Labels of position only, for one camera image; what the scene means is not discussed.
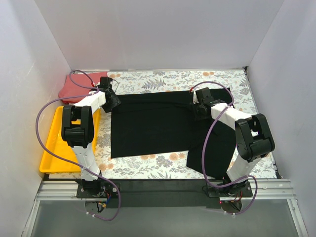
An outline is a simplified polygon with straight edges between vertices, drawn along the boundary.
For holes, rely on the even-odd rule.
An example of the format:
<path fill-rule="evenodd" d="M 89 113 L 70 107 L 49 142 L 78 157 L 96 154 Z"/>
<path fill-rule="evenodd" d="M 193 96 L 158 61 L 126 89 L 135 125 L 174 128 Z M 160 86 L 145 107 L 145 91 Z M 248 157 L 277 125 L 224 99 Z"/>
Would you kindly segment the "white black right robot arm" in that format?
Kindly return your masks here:
<path fill-rule="evenodd" d="M 208 88 L 194 92 L 197 102 L 193 104 L 199 119 L 212 118 L 212 123 L 202 148 L 202 173 L 210 191 L 235 196 L 246 188 L 248 178 L 256 164 L 275 149 L 266 117 L 263 114 L 251 115 L 238 111 L 232 103 L 216 100 Z M 205 153 L 208 138 L 217 122 L 235 131 L 238 156 L 227 171 L 221 184 L 209 181 L 205 171 Z"/>

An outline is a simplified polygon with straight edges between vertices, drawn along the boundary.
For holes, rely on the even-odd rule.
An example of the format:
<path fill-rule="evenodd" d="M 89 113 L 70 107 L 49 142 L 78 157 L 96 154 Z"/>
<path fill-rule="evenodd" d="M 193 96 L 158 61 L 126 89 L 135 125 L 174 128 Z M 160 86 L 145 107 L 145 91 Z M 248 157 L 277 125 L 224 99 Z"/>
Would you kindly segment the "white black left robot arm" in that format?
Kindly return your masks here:
<path fill-rule="evenodd" d="M 103 108 L 105 112 L 121 104 L 112 89 L 113 79 L 100 77 L 99 92 L 90 92 L 74 105 L 63 108 L 61 136 L 72 148 L 81 169 L 78 183 L 81 190 L 94 198 L 117 197 L 117 190 L 111 183 L 100 178 L 100 169 L 95 161 L 92 141 L 95 135 L 93 114 Z"/>

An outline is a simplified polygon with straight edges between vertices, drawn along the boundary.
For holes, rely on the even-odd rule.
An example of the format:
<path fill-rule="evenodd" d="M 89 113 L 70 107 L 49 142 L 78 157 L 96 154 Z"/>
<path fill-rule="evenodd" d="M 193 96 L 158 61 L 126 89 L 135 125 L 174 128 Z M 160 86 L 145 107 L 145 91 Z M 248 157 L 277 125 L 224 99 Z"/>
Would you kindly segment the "black t shirt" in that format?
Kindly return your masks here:
<path fill-rule="evenodd" d="M 111 157 L 188 151 L 187 167 L 202 172 L 202 148 L 213 119 L 195 120 L 188 91 L 118 96 L 112 110 Z M 207 176 L 225 176 L 236 147 L 235 131 L 217 122 L 207 142 Z"/>

